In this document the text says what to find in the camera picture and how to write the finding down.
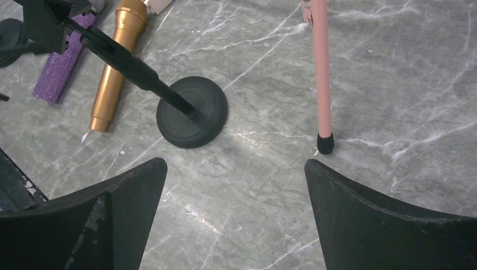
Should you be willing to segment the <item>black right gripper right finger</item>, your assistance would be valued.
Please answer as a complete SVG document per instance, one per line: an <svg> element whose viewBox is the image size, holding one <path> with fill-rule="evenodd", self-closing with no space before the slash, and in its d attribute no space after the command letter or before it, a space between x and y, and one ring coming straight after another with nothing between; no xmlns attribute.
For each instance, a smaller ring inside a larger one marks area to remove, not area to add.
<svg viewBox="0 0 477 270"><path fill-rule="evenodd" d="M327 269L476 268L476 218L394 199L315 159L304 171Z"/></svg>

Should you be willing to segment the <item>black tripod shock-mount stand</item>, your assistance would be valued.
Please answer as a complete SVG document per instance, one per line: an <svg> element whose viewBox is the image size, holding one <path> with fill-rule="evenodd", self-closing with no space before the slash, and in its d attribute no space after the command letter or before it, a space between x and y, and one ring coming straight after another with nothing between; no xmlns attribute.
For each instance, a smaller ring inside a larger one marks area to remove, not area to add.
<svg viewBox="0 0 477 270"><path fill-rule="evenodd" d="M28 53L41 55L49 50L26 36L24 23L8 18L1 21L1 68L13 64L20 56Z"/></svg>

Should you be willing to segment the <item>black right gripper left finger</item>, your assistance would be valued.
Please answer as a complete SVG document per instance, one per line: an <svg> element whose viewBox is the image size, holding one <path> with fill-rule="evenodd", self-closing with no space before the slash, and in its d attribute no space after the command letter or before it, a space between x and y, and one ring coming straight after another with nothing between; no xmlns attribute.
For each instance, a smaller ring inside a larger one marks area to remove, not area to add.
<svg viewBox="0 0 477 270"><path fill-rule="evenodd" d="M1 268L139 269L167 170L155 157L68 195L1 212Z"/></svg>

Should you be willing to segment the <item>purple glitter microphone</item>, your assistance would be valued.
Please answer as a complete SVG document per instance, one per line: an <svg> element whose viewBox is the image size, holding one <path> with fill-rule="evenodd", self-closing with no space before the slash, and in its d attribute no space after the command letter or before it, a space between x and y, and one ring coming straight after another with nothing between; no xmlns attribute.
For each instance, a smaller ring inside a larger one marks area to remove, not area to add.
<svg viewBox="0 0 477 270"><path fill-rule="evenodd" d="M107 3L107 0L91 1L92 9L89 13L76 15L72 19L80 26L87 28L95 23L97 14L105 8ZM69 42L69 47L64 53L52 52L49 55L33 89L33 97L52 103L57 103L60 99L83 48L80 34L77 32L72 32L66 40Z"/></svg>

